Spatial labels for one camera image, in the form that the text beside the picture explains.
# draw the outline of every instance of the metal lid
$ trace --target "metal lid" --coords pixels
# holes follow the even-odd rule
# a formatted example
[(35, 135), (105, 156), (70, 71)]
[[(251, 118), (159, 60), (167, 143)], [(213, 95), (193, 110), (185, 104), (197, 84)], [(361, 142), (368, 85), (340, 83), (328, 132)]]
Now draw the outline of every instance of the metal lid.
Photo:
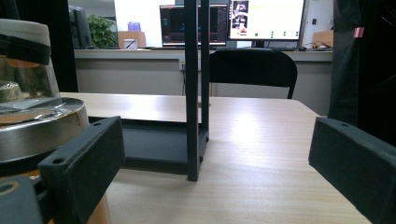
[(89, 126), (83, 101), (39, 98), (0, 104), (0, 176), (36, 168)]

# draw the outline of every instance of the black shelf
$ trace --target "black shelf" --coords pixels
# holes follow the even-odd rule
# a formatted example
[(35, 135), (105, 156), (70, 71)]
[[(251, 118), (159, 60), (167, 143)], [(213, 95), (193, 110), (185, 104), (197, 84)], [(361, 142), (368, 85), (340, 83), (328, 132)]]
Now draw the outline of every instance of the black shelf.
[[(104, 118), (89, 117), (90, 122)], [(187, 123), (158, 120), (121, 119), (125, 150), (123, 168), (187, 175)], [(199, 125), (199, 161), (208, 141)]]

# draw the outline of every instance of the chair backrest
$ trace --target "chair backrest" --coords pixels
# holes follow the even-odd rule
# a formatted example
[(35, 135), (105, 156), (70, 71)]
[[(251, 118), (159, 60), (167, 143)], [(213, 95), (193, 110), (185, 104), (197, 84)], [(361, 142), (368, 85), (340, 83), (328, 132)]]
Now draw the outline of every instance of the chair backrest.
[(272, 49), (219, 49), (209, 56), (209, 82), (289, 88), (294, 93), (297, 67), (289, 55)]

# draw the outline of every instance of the light wood tabletop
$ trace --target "light wood tabletop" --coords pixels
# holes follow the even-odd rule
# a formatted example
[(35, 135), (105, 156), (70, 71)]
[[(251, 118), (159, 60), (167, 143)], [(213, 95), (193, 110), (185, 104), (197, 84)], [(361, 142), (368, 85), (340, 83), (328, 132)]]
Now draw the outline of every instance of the light wood tabletop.
[[(61, 95), (83, 100), (89, 116), (186, 120), (181, 96)], [(209, 101), (198, 182), (121, 169), (107, 190), (112, 223), (369, 223), (308, 164), (317, 114), (294, 100)]]

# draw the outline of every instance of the black metal pole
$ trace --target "black metal pole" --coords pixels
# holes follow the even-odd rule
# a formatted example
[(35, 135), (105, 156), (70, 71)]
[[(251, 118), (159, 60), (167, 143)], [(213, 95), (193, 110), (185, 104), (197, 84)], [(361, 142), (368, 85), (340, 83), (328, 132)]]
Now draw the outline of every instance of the black metal pole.
[(209, 44), (210, 6), (209, 0), (201, 0), (201, 101), (202, 129), (209, 134)]
[(186, 110), (188, 180), (197, 181), (199, 172), (198, 148), (198, 5), (196, 0), (184, 3), (186, 12)]

